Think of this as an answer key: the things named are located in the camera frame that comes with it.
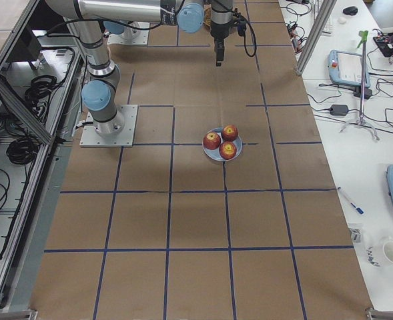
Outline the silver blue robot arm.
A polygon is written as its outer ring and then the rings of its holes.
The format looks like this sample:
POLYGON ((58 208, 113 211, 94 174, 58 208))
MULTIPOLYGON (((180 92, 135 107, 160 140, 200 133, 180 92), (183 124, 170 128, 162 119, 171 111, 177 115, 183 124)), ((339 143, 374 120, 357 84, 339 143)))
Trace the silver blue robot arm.
POLYGON ((238 30, 238 35, 244 37, 246 33, 246 20, 234 10, 232 0, 208 1, 211 5, 210 34, 214 38, 214 51, 216 66, 221 67, 225 55, 225 39, 233 27, 238 30))
POLYGON ((69 23, 78 38, 81 52, 88 58, 92 76, 83 86, 81 98, 93 118, 95 132, 101 136, 123 131, 125 117, 114 102, 120 79, 118 66, 110 57, 103 40, 101 22, 126 28, 129 23, 144 22, 177 25, 193 33, 204 20, 204 1, 48 1, 47 5, 69 23))

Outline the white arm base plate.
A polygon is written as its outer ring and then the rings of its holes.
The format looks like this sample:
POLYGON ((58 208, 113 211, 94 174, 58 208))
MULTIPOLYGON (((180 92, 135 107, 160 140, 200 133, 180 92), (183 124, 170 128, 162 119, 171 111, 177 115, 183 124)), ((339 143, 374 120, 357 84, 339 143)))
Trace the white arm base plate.
POLYGON ((91 113, 81 134, 81 147, 132 147, 137 121, 137 105, 118 105, 115 118, 106 123, 96 122, 91 113))
POLYGON ((125 29, 124 32, 119 35, 111 33, 107 40, 107 44, 126 45, 126 46, 146 46, 148 35, 149 35, 149 31, 125 29))

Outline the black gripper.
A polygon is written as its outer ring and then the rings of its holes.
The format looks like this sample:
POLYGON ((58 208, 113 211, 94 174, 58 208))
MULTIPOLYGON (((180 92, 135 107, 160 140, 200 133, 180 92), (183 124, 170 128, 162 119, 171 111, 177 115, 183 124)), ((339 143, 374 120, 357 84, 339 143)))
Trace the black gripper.
POLYGON ((214 38, 214 49, 216 50, 216 67, 221 67, 224 61, 224 40, 230 34, 230 24, 218 24, 211 22, 211 36, 214 38))

